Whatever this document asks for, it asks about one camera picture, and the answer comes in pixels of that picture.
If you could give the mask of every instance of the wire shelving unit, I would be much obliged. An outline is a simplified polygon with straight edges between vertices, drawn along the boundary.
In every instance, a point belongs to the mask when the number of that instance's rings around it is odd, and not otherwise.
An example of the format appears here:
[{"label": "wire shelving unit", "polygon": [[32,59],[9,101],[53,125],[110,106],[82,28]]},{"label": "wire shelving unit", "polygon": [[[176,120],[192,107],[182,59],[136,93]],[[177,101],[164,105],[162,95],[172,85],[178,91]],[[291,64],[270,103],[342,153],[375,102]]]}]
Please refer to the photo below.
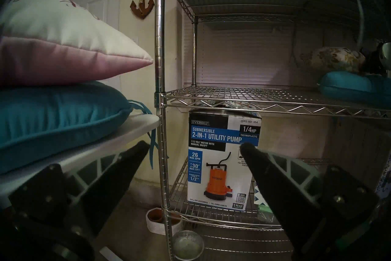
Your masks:
[{"label": "wire shelving unit", "polygon": [[[378,0],[177,0],[193,24],[193,59],[192,84],[190,87],[165,91],[164,77],[164,6],[165,0],[156,0],[155,8],[155,107],[160,119],[158,127],[159,172],[161,182],[162,210],[170,259],[174,260],[172,250],[172,229],[170,216],[179,215],[182,220],[196,224],[198,228],[211,228],[225,231],[234,230],[239,233],[284,234],[280,226],[265,225],[257,219],[257,212],[252,204],[250,188],[249,205],[243,212],[218,209],[205,205],[197,205],[187,201],[187,161],[177,176],[173,187],[169,188],[167,169],[167,134],[166,107],[184,107],[187,109],[217,109],[224,105],[233,111],[253,111],[261,113],[326,115],[342,117],[360,117],[370,119],[390,119],[389,110],[370,108],[367,105],[341,102],[321,96],[311,91],[295,91],[291,89],[272,89],[254,87],[213,87],[198,86],[196,79],[197,66],[197,24],[199,22],[262,22],[277,24],[313,24],[327,23],[350,28],[359,37],[363,35],[365,14],[365,32],[373,32],[367,24],[373,24],[376,32],[388,34],[387,26],[379,26],[382,16],[381,2]],[[312,164],[321,165],[327,162],[314,160]],[[230,253],[240,259],[249,253],[287,253],[292,247],[265,247],[263,251],[251,251],[239,248],[236,243],[246,243],[244,236],[239,239],[235,234],[221,236],[203,234],[207,250],[213,256],[218,254],[227,258]]]},{"label": "wire shelving unit", "polygon": [[[314,166],[327,165],[327,159],[305,159],[306,163]],[[245,211],[234,211],[210,205],[202,205],[187,200],[187,159],[178,174],[170,191],[169,214],[173,218],[181,218],[189,223],[225,227],[240,230],[279,231],[280,225],[265,224],[258,220],[258,209],[254,204],[254,181],[251,182],[249,198]]]}]

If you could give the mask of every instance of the white pillow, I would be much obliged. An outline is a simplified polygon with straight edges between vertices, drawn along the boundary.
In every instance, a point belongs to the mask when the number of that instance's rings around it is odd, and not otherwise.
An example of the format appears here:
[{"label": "white pillow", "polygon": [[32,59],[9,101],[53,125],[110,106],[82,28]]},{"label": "white pillow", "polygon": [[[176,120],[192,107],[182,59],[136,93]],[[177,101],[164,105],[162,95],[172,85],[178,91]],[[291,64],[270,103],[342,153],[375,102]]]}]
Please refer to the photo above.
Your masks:
[{"label": "white pillow", "polygon": [[153,62],[123,33],[70,0],[7,0],[0,29],[0,85],[103,80]]}]

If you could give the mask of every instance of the blue cushion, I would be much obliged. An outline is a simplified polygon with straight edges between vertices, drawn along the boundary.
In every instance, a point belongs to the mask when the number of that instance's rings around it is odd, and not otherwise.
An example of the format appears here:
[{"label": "blue cushion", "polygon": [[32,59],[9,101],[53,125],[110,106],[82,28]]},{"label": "blue cushion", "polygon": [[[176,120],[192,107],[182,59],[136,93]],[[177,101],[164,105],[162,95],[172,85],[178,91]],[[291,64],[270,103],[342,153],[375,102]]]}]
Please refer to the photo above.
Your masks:
[{"label": "blue cushion", "polygon": [[329,72],[319,82],[319,89],[333,99],[391,108],[391,79],[382,76]]},{"label": "blue cushion", "polygon": [[0,173],[96,141],[126,121],[132,105],[100,82],[0,90]]}]

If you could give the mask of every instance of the anchor wall decor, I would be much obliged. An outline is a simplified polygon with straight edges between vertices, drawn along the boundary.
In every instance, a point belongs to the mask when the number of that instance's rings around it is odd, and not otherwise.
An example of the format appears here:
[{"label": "anchor wall decor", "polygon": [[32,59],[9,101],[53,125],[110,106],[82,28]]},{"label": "anchor wall decor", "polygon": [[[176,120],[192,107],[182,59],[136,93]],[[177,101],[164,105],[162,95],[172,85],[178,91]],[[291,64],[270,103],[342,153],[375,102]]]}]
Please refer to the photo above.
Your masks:
[{"label": "anchor wall decor", "polygon": [[154,5],[154,1],[149,0],[148,7],[145,8],[145,0],[138,0],[138,8],[136,8],[135,1],[132,1],[130,8],[137,17],[139,17],[140,19],[145,19],[145,17],[148,16],[148,14],[152,11]]}]

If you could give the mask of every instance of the metal bowl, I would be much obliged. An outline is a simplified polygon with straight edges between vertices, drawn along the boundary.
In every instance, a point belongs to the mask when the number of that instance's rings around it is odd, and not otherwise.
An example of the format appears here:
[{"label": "metal bowl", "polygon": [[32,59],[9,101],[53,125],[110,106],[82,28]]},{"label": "metal bowl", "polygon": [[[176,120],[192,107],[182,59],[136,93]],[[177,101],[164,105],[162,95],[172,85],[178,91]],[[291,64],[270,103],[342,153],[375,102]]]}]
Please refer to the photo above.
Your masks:
[{"label": "metal bowl", "polygon": [[196,232],[183,230],[177,232],[172,239],[175,258],[191,261],[201,256],[204,251],[204,240]]}]

